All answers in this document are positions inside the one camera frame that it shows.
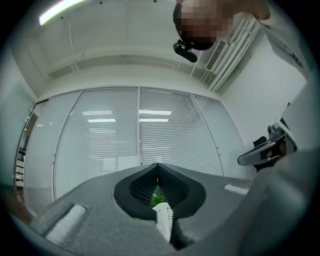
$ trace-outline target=gray plastic surface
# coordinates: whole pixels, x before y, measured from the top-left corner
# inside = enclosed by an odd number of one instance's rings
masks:
[[[200,182],[209,195],[194,216],[177,220],[182,236],[195,240],[179,251],[165,241],[154,221],[133,219],[115,203],[115,184],[146,166],[86,181],[35,218],[31,226],[44,236],[64,211],[80,204],[88,208],[88,214],[61,245],[77,255],[261,255],[282,243],[303,218],[319,180],[319,155],[320,150],[314,150],[280,159],[275,167],[258,173],[245,196],[225,191],[224,185],[249,187],[249,181],[210,178],[167,165]]]
[[[50,205],[31,227],[45,236],[72,207],[87,208],[81,222],[59,246],[79,255],[157,255],[175,251],[155,221],[136,219],[115,202],[113,190],[123,178],[149,165],[138,166],[90,179]]]
[[[206,199],[200,209],[191,217],[178,219],[186,240],[198,241],[224,222],[245,197],[242,194],[224,189],[228,184],[249,189],[252,181],[205,174],[172,164],[164,163],[204,186]]]

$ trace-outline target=window blinds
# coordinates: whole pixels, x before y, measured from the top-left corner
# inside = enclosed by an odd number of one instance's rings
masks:
[[[84,91],[68,116],[55,157],[55,199],[104,174],[140,165],[138,88]]]
[[[140,89],[141,163],[223,175],[208,126],[190,94]]]
[[[194,99],[218,147],[224,176],[250,179],[251,172],[248,166],[241,166],[237,162],[238,157],[246,151],[238,130],[225,107],[220,101],[210,98],[195,95]]]
[[[24,197],[37,215],[53,202],[53,159],[61,130],[80,91],[52,97],[33,128],[24,164]]]
[[[2,72],[0,77],[4,79],[5,73]],[[0,83],[0,184],[13,189],[19,142],[26,125],[25,120],[30,115],[30,109],[34,107],[35,101],[18,79],[15,84],[12,84],[12,87],[8,87],[10,88],[7,91],[8,94],[5,93],[3,88],[8,82],[4,81],[1,80]]]

